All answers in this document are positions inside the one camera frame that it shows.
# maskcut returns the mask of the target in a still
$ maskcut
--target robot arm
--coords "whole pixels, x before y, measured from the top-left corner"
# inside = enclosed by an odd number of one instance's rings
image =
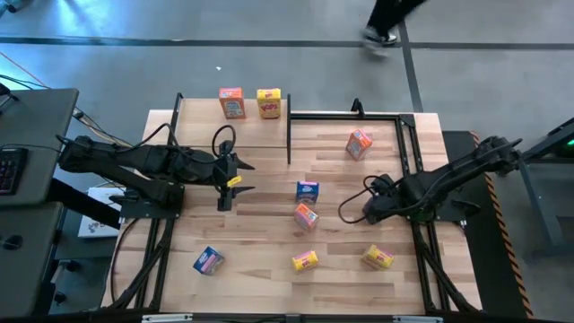
[[[227,183],[237,169],[254,168],[228,152],[229,142],[220,144],[221,157],[191,148],[167,145],[139,145],[132,148],[95,142],[88,136],[75,140],[58,138],[65,145],[58,164],[70,172],[93,172],[135,190],[139,196],[159,206],[172,205],[182,198],[180,185],[213,186],[220,192],[219,211],[229,211],[231,200],[251,188],[230,188]],[[138,170],[145,177],[133,173]]]
[[[363,207],[367,222],[374,224],[395,214],[414,221],[432,220],[428,214],[453,189],[486,171],[515,170],[520,153],[514,146],[521,141],[509,143],[504,137],[492,136],[473,152],[436,170],[407,175],[397,182],[387,174],[378,177],[370,185],[374,195]]]

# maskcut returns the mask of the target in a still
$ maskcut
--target blue cereal box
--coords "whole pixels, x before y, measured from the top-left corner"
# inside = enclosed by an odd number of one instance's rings
[[[215,249],[207,247],[194,263],[194,268],[202,275],[211,275],[219,268],[225,258]]]
[[[297,194],[295,200],[299,203],[316,203],[319,197],[319,183],[297,182]]]

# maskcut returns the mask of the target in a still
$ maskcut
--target keyboard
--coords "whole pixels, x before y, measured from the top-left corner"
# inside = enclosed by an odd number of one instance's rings
[[[28,149],[6,148],[0,151],[0,196],[16,194],[24,171]]]

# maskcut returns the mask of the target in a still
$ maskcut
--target cereal box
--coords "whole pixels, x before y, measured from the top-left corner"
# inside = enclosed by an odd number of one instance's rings
[[[319,183],[298,181],[295,201],[299,203],[316,203],[319,197]]]
[[[207,247],[194,263],[194,268],[202,275],[211,275],[222,265],[225,258],[215,249]]]
[[[352,132],[347,143],[347,152],[355,161],[361,160],[373,145],[373,141],[362,130]]]
[[[261,118],[278,118],[281,116],[281,89],[257,90],[257,106]]]
[[[319,216],[302,203],[295,209],[295,222],[305,230],[315,228],[318,220]]]
[[[376,245],[371,245],[362,255],[361,260],[375,269],[391,267],[395,256],[390,252],[379,249]]]
[[[241,88],[219,89],[219,102],[226,118],[245,118],[243,90]]]
[[[307,251],[291,259],[296,271],[312,268],[319,263],[319,258],[315,250]]]

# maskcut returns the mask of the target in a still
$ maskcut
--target wooden table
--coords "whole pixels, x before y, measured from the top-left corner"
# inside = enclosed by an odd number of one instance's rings
[[[350,225],[336,212],[342,201],[362,189],[366,175],[402,177],[394,126],[381,121],[293,120],[292,160],[287,165],[284,119],[261,120],[255,102],[246,100],[246,105],[248,119],[232,122],[238,133],[235,150],[256,168],[241,171],[241,185],[257,188],[239,195],[231,211],[218,213],[218,195],[213,188],[186,187],[184,210],[171,243],[161,310],[423,314],[408,222],[395,216],[376,225]],[[219,102],[184,99],[180,107],[179,142],[211,151],[213,132],[227,123]],[[144,135],[169,123],[170,118],[170,110],[151,110]],[[415,119],[424,168],[438,168],[448,161],[439,118],[424,113],[415,114]],[[358,162],[344,150],[350,133],[357,128],[374,140],[372,151]],[[166,139],[167,132],[162,131],[151,143],[165,144]],[[303,231],[293,221],[297,180],[320,183],[318,202],[311,206],[320,219],[312,232]],[[346,205],[344,216],[361,216],[367,198],[365,194]],[[119,252],[118,293],[142,264],[149,225],[149,221],[140,221]],[[470,303],[480,308],[465,235],[453,223],[437,223],[437,235],[445,271]],[[360,262],[362,252],[372,243],[396,255],[391,268],[376,271]],[[200,275],[192,267],[207,246],[226,257],[213,276]],[[319,266],[295,273],[291,257],[311,249],[317,252]],[[429,272],[433,300],[438,304],[436,279]],[[148,299],[153,281],[148,284]],[[109,291],[103,305],[108,303]]]

